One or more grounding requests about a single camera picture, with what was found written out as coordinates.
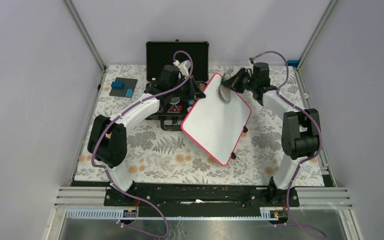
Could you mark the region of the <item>pink framed whiteboard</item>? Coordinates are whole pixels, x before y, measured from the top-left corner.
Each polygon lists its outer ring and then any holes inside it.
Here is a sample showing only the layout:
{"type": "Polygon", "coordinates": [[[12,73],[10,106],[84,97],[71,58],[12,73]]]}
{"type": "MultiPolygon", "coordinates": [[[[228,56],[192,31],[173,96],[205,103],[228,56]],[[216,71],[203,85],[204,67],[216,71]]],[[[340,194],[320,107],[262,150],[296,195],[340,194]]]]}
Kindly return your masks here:
{"type": "Polygon", "coordinates": [[[252,114],[249,104],[236,92],[228,91],[230,102],[223,101],[218,92],[222,75],[215,73],[203,91],[206,98],[192,106],[181,123],[181,130],[220,165],[232,158],[244,127],[252,114]]]}

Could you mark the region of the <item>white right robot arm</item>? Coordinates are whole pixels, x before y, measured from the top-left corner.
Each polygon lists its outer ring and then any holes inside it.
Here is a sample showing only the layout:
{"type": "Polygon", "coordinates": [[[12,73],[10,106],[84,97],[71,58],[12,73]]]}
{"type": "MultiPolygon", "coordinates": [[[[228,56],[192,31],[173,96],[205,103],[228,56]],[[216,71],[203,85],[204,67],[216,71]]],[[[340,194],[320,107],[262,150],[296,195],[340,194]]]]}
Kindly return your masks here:
{"type": "Polygon", "coordinates": [[[271,110],[282,120],[281,146],[284,152],[277,173],[270,180],[267,201],[273,206],[286,199],[285,190],[294,186],[302,164],[314,159],[321,151],[323,137],[319,112],[314,108],[303,109],[293,104],[271,84],[270,68],[265,62],[257,62],[250,68],[242,67],[236,74],[224,74],[219,87],[219,96],[227,101],[231,92],[252,93],[261,106],[271,110]]]}

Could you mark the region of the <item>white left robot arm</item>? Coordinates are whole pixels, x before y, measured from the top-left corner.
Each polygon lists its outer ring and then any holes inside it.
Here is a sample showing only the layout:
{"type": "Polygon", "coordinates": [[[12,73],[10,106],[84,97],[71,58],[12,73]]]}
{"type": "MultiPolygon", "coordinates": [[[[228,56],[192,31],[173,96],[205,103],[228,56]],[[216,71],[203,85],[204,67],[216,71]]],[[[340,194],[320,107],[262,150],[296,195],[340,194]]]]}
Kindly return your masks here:
{"type": "Polygon", "coordinates": [[[107,171],[116,199],[124,206],[132,204],[133,180],[124,162],[128,152],[127,136],[139,123],[156,114],[161,120],[183,119],[195,101],[206,98],[192,75],[189,60],[165,65],[158,78],[146,85],[144,93],[121,112],[106,117],[98,115],[92,124],[87,150],[92,165],[107,171]]]}

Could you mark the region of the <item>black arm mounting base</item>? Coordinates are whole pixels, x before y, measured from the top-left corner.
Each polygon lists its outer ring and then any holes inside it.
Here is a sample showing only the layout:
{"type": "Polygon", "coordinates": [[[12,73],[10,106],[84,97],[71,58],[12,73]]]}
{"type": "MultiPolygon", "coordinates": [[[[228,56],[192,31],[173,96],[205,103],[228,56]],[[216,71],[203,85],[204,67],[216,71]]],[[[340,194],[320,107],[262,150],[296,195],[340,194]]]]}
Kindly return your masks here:
{"type": "Polygon", "coordinates": [[[261,208],[299,207],[297,191],[271,186],[134,183],[127,195],[114,187],[104,206],[132,207],[139,217],[259,217],[261,208]]]}

